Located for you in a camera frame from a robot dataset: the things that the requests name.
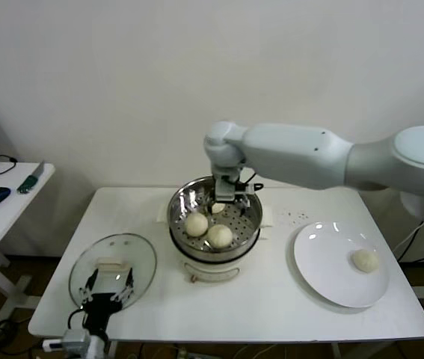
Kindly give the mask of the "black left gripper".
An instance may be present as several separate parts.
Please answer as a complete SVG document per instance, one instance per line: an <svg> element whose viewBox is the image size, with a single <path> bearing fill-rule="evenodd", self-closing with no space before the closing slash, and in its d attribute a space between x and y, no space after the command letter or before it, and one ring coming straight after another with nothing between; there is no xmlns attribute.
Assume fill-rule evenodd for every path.
<svg viewBox="0 0 424 359"><path fill-rule="evenodd" d="M83 327L91 335L106 334L110 317L122 310L122 302L127 301L133 293L134 278L133 268L129 269L124 288L113 293L94 293L93 287L99 274L99 269L95 269L87 279L85 285L79 288L80 300L86 313Z"/></svg>

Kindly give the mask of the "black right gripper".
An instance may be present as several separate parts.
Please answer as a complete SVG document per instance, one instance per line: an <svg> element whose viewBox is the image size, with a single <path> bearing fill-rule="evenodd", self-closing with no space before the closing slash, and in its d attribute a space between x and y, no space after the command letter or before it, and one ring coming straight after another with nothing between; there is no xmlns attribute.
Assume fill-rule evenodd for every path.
<svg viewBox="0 0 424 359"><path fill-rule="evenodd" d="M250 200L247 195L252 194L252 185L250 183L236 183L236 208L239 210L239 216L242 217L250 208ZM200 202L200 211L204 215L212 214L212 206L215 204L215 196L212 191L203 193Z"/></svg>

